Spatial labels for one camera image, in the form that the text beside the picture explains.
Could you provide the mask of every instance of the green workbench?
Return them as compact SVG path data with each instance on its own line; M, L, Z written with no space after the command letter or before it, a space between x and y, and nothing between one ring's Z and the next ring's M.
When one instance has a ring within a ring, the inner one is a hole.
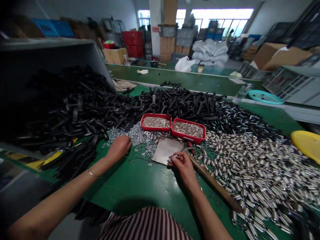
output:
M164 78L158 78L154 81L162 82ZM204 83L208 81L208 79L199 78L198 81ZM135 90L131 92L131 95L136 96L139 95L141 91L148 90L149 88L146 86L137 86ZM255 114L259 114L275 128L282 129L286 135L295 130L302 130L301 126L280 108L250 103L240 103L240 106L249 109ZM104 140L102 140L97 147L98 154L95 161L104 157L108 151L107 146L102 148L103 143L105 143ZM135 160L135 165L129 162L129 160ZM17 161L14 162L26 168L23 164ZM44 172L36 172L33 169L29 170L50 182L55 181L53 178L54 170ZM230 210L227 205L216 196L214 191L202 178L198 178L198 181L203 192L208 197L212 208L230 235L234 239L247 239L245 234L242 231L238 232L236 227L231 223L229 216ZM133 214L148 205L165 208L191 237L200 239L201 231L198 229L199 224L196 221L190 200L178 174L176 174L176 179L174 179L171 169L168 167L157 163L152 163L152 166L148 166L147 161L136 157L134 147L131 148L126 157L94 183L84 198L116 214L123 215ZM279 239L290 239L288 234L280 230L273 223L267 222L266 226L270 228ZM261 233L259 233L259 235L268 239L266 235L261 235Z
M137 66L124 66L107 64L107 68L111 71L112 77L121 80L135 81L144 84L160 85L164 81L172 83L181 83L182 88L192 91L200 91L210 93L218 93L221 95L235 96L242 84L236 84L229 80L230 77L215 76L210 74L186 73L174 70L164 70L159 68L146 68ZM138 74L137 70L147 69L147 74ZM262 81L244 80L252 83L253 89L265 91Z
M176 63L174 62L161 62L166 64L166 66L158 65L157 67L152 67L150 62L148 60L145 60L146 64L143 66L140 66L138 63L133 64L132 66L137 67L144 67L144 68L154 68L154 69L163 69L163 70L174 70ZM198 72L198 64L193 64L191 66L191 72L197 73ZM204 66L203 68L203 74L209 74L209 75L218 75L218 76L229 76L230 73L237 71L237 69L229 69L229 68L218 68L218 67L212 67L212 66Z

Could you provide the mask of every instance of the red sign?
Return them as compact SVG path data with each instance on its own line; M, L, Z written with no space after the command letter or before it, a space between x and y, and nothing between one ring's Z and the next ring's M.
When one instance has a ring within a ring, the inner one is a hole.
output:
M159 32L159 27L152 27L152 32Z

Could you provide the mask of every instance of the yellow lid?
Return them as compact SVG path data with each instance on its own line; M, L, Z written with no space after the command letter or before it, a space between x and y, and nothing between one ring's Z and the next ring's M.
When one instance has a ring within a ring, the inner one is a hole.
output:
M320 135L307 131L295 131L291 133L291 140L304 155L320 165Z

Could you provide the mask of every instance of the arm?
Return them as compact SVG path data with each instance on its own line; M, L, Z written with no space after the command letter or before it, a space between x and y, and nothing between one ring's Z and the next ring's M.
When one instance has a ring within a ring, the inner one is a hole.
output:
M232 239L218 218L217 214L212 209L206 196L200 189L199 183L196 179L196 174L193 170L192 162L188 155L184 152L178 153L180 154L180 157L172 157L168 165L176 166L178 168L183 183L191 195L191 199L194 204L197 217L200 221L205 239Z
M120 160L131 146L130 138L120 136L110 146L108 154L64 187L44 199L8 229L11 239L48 239L52 231L70 213L81 196L98 176Z

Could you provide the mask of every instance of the teal plate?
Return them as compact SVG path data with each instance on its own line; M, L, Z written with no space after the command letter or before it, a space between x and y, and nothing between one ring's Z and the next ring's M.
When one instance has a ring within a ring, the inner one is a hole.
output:
M258 102L267 104L281 105L284 104L284 100L268 92L261 90L251 90L248 93L249 97Z

